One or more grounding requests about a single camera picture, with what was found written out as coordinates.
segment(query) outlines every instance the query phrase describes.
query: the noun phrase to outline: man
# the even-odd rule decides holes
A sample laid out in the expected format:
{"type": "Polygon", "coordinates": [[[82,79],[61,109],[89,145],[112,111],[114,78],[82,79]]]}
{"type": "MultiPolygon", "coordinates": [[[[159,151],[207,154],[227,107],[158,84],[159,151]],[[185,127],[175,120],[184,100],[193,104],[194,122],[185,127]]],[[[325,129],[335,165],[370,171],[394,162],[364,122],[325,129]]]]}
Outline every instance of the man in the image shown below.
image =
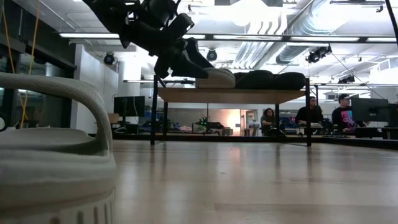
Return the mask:
{"type": "MultiPolygon", "coordinates": [[[[310,97],[310,117],[311,123],[321,123],[323,121],[323,115],[321,108],[317,105],[317,99],[314,96],[310,97]]],[[[297,124],[307,123],[307,107],[304,106],[298,110],[295,122],[297,124]]]]}
{"type": "Polygon", "coordinates": [[[347,94],[341,94],[338,97],[340,106],[331,114],[333,124],[337,124],[337,130],[342,132],[354,131],[356,123],[353,120],[353,109],[350,106],[351,99],[347,94]]]}

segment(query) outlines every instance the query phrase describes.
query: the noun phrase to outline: graphic t-shirt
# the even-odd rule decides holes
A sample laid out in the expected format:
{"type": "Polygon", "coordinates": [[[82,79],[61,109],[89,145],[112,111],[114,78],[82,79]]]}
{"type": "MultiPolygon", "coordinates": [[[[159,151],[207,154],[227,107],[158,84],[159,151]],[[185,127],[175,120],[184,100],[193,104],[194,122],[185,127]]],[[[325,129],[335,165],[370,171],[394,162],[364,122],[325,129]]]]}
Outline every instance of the graphic t-shirt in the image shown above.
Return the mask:
{"type": "Polygon", "coordinates": [[[355,121],[353,120],[353,109],[352,107],[346,108],[336,108],[331,114],[331,118],[333,120],[333,124],[338,125],[338,130],[342,131],[345,128],[348,128],[350,131],[355,130],[355,121]]]}

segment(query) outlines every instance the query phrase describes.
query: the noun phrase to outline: camera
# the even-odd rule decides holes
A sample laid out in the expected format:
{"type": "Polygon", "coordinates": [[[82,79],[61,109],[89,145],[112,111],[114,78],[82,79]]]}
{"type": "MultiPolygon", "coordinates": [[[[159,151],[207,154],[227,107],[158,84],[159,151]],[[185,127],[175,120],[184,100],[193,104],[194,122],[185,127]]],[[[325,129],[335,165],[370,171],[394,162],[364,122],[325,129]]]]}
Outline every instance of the camera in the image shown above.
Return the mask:
{"type": "Polygon", "coordinates": [[[210,49],[209,52],[207,53],[207,60],[209,60],[209,62],[213,62],[215,60],[217,60],[217,53],[215,49],[210,49]]]}
{"type": "Polygon", "coordinates": [[[118,62],[118,59],[114,56],[113,52],[107,52],[104,57],[105,65],[114,65],[118,62]]]}

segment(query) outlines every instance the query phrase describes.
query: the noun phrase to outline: person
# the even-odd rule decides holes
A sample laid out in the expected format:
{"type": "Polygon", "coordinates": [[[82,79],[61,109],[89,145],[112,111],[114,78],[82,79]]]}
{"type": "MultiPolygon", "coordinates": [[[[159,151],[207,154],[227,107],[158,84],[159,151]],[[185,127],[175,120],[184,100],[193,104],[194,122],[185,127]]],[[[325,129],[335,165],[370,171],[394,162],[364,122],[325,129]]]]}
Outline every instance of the person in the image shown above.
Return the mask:
{"type": "Polygon", "coordinates": [[[341,94],[338,97],[340,106],[331,114],[333,124],[337,124],[337,130],[342,132],[354,131],[356,123],[353,119],[353,109],[350,106],[351,99],[348,94],[341,94]]]}
{"type": "MultiPolygon", "coordinates": [[[[306,124],[307,123],[307,107],[304,106],[300,108],[297,112],[295,122],[297,124],[306,124]]],[[[310,97],[310,116],[311,123],[322,123],[323,115],[321,108],[317,105],[317,99],[314,96],[310,97]]]]}
{"type": "Polygon", "coordinates": [[[268,131],[275,124],[275,113],[271,108],[267,108],[261,116],[262,135],[268,136],[268,131]]]}

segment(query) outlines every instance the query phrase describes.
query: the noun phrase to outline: dark shirt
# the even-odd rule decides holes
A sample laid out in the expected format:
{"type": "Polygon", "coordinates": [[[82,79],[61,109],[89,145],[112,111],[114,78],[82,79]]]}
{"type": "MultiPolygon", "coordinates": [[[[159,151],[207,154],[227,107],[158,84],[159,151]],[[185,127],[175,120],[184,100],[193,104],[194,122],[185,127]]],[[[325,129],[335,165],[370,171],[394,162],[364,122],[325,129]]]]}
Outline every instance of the dark shirt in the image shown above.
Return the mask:
{"type": "Polygon", "coordinates": [[[268,135],[268,130],[271,127],[270,125],[263,125],[262,121],[267,121],[270,123],[275,123],[275,117],[270,117],[270,116],[266,116],[266,115],[262,115],[261,117],[261,127],[262,127],[262,133],[263,135],[267,136],[268,135]]]}
{"type": "Polygon", "coordinates": [[[345,128],[348,128],[350,131],[355,130],[356,123],[353,119],[353,109],[350,106],[336,108],[331,114],[331,120],[333,124],[337,124],[338,131],[342,131],[345,128]]]}
{"type": "MultiPolygon", "coordinates": [[[[311,123],[319,123],[323,121],[322,110],[319,106],[310,109],[311,123]]],[[[298,110],[295,122],[307,121],[307,107],[302,107],[298,110]]]]}

